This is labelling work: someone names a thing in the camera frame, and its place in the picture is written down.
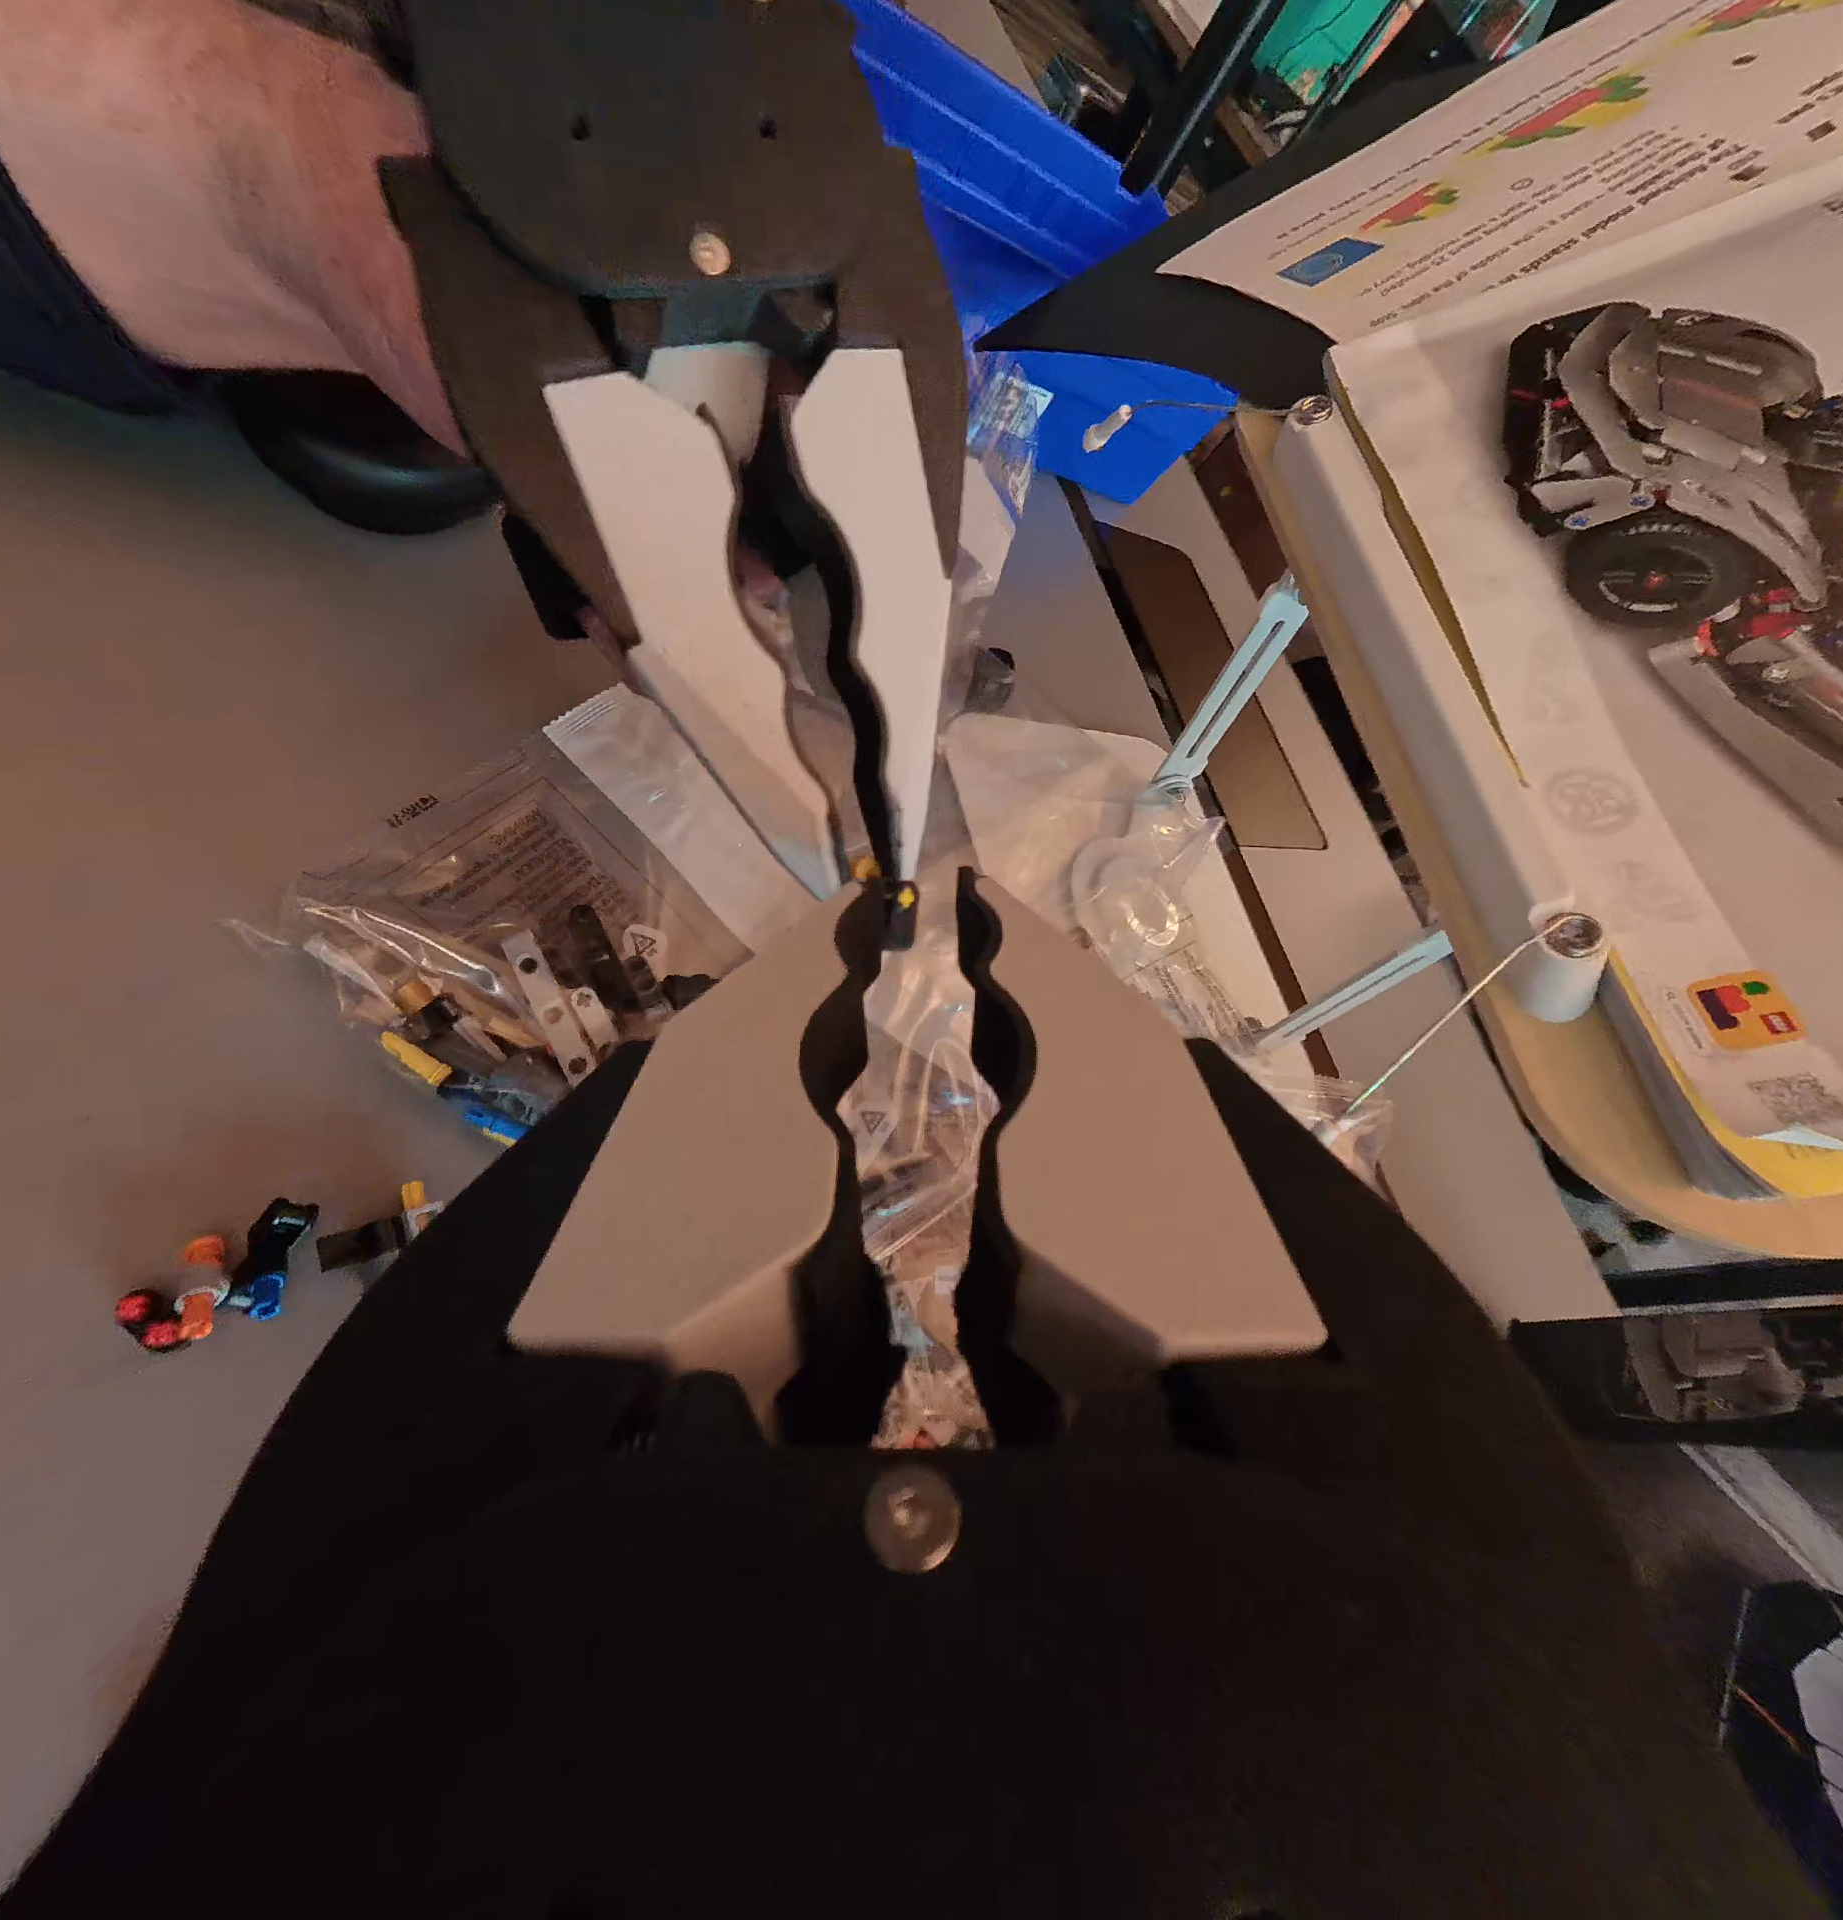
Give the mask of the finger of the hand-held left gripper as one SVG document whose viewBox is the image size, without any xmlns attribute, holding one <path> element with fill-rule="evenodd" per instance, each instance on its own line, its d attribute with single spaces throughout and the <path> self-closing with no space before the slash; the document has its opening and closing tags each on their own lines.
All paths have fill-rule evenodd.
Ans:
<svg viewBox="0 0 1843 1920">
<path fill-rule="evenodd" d="M 850 563 L 854 610 L 842 659 L 872 697 L 881 740 L 863 799 L 882 801 L 885 874 L 918 874 L 936 767 L 936 721 L 954 607 L 924 449 L 897 349 L 836 349 L 789 413 L 797 480 Z"/>
<path fill-rule="evenodd" d="M 636 684 L 779 867 L 839 894 L 832 801 L 790 735 L 789 675 L 740 607 L 738 477 L 717 424 L 646 383 L 550 383 L 543 406 L 636 624 Z"/>
</svg>

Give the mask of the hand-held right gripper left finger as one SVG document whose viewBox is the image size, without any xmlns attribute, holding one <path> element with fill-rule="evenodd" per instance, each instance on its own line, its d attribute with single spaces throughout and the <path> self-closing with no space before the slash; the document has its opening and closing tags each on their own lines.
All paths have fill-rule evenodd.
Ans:
<svg viewBox="0 0 1843 1920">
<path fill-rule="evenodd" d="M 872 1444 L 903 1370 L 842 1114 L 878 951 L 845 887 L 650 1044 L 538 1262 L 521 1351 L 735 1379 L 790 1444 Z"/>
</svg>

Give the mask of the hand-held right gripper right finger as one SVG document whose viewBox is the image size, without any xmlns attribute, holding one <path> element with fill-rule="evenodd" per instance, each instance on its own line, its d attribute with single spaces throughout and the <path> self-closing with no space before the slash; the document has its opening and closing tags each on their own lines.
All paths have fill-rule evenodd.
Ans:
<svg viewBox="0 0 1843 1920">
<path fill-rule="evenodd" d="M 954 1333 L 992 1441 L 1057 1444 L 1114 1398 L 1168 1406 L 1185 1369 L 1321 1355 L 1321 1309 L 1193 1047 L 975 869 L 954 939 L 992 1097 Z"/>
</svg>

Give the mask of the pile of clear parts bags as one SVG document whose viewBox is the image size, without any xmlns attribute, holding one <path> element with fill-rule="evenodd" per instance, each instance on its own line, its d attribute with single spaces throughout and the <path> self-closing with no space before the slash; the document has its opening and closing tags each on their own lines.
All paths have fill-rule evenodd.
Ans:
<svg viewBox="0 0 1843 1920">
<path fill-rule="evenodd" d="M 978 869 L 1033 907 L 1183 1037 L 1219 1044 L 1341 1166 L 1377 1182 L 1390 1101 L 1328 1125 L 1359 1087 L 1319 1073 L 1294 1044 L 1254 1047 L 1284 1011 L 1251 955 L 1247 915 L 1219 901 L 1221 828 L 1189 786 L 1161 788 L 1167 752 L 1067 721 L 1024 686 L 1003 714 L 967 714 L 978 649 L 1000 646 L 992 599 L 1035 477 L 1043 409 L 1024 371 L 981 355 L 967 434 L 954 641 L 931 801 L 931 874 Z M 992 1430 L 958 1351 L 954 1291 L 975 1215 L 981 1136 L 994 1109 L 971 1061 L 975 1007 L 954 929 L 918 933 L 865 1003 L 870 1061 L 842 1114 L 854 1136 L 863 1245 L 885 1279 L 904 1369 L 882 1452 L 986 1449 Z"/>
</svg>

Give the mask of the dark lego set box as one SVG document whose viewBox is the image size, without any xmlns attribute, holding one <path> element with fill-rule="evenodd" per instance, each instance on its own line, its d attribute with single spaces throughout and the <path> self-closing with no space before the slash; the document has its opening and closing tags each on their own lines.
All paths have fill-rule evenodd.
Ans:
<svg viewBox="0 0 1843 1920">
<path fill-rule="evenodd" d="M 1843 1455 L 1843 1259 L 1737 1259 L 1608 1279 L 1616 1312 L 1507 1341 L 1594 1444 Z"/>
</svg>

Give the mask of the white lego instruction booklet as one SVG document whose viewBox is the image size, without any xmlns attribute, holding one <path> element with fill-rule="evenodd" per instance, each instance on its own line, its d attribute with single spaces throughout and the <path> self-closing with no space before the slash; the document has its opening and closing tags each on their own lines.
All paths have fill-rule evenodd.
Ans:
<svg viewBox="0 0 1843 1920">
<path fill-rule="evenodd" d="M 1609 2 L 1344 138 L 1000 338 L 1339 396 L 1691 1100 L 1843 1148 L 1843 2 Z"/>
</svg>

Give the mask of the person's left hand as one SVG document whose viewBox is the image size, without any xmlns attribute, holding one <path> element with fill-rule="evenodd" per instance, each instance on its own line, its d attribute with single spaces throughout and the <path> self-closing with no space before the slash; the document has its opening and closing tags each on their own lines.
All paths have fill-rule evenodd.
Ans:
<svg viewBox="0 0 1843 1920">
<path fill-rule="evenodd" d="M 0 2 L 0 162 L 133 348 L 357 376 L 462 452 L 377 179 L 427 151 L 377 62 L 256 2 Z"/>
</svg>

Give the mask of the large black rubber tire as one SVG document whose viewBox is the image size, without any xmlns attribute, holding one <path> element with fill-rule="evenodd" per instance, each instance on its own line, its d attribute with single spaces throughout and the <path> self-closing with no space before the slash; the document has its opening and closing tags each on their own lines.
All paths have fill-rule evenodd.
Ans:
<svg viewBox="0 0 1843 1920">
<path fill-rule="evenodd" d="M 233 371 L 214 383 L 214 396 L 288 492 L 348 527 L 427 539 L 502 503 L 485 470 L 432 442 L 367 377 Z"/>
</svg>

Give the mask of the clear bag of mixed pieces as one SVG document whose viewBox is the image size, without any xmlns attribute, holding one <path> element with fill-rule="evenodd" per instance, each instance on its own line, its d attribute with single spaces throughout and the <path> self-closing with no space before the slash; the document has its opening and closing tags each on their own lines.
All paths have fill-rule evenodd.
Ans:
<svg viewBox="0 0 1843 1920">
<path fill-rule="evenodd" d="M 314 968 L 394 1078 L 509 1146 L 795 904 L 668 717 L 607 686 L 233 933 Z"/>
</svg>

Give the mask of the blue plastic bin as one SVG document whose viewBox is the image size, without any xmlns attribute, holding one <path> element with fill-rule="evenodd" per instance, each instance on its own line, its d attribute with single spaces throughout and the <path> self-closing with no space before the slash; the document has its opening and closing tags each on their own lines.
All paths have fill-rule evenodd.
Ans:
<svg viewBox="0 0 1843 1920">
<path fill-rule="evenodd" d="M 1148 474 L 1135 471 L 1132 493 L 1117 485 L 1126 470 L 1087 477 L 1076 463 L 1080 430 L 1142 396 L 1230 402 L 1236 394 L 1196 371 L 1107 355 L 1103 323 L 1080 323 L 1076 348 L 1026 338 L 1000 348 L 1000 333 L 1154 234 L 1167 206 L 1154 195 L 1126 195 L 1111 155 L 900 5 L 851 2 L 850 11 L 882 133 L 915 166 L 967 345 L 1014 362 L 1047 399 L 1037 470 L 1103 499 L 1137 503 L 1167 471 L 1148 485 Z"/>
</svg>

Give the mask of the yellow-edged booklet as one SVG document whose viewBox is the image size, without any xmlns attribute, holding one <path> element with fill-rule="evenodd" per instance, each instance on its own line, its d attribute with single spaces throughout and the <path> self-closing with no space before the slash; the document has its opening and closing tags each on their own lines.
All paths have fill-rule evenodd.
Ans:
<svg viewBox="0 0 1843 1920">
<path fill-rule="evenodd" d="M 1723 1130 L 1691 1100 L 1616 964 L 1605 968 L 1598 1005 L 1697 1191 L 1727 1202 L 1843 1198 L 1840 1146 L 1751 1141 Z"/>
</svg>

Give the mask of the black metal post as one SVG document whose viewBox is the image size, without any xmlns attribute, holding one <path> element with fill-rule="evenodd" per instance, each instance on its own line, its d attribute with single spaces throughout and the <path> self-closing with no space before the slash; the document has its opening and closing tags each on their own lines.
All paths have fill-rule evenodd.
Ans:
<svg viewBox="0 0 1843 1920">
<path fill-rule="evenodd" d="M 1173 86 L 1135 138 L 1122 169 L 1122 186 L 1137 198 L 1148 188 L 1164 195 L 1185 169 L 1192 151 L 1219 119 L 1219 108 L 1233 97 L 1236 84 L 1251 69 L 1260 43 L 1283 2 L 1221 2 L 1198 30 Z"/>
</svg>

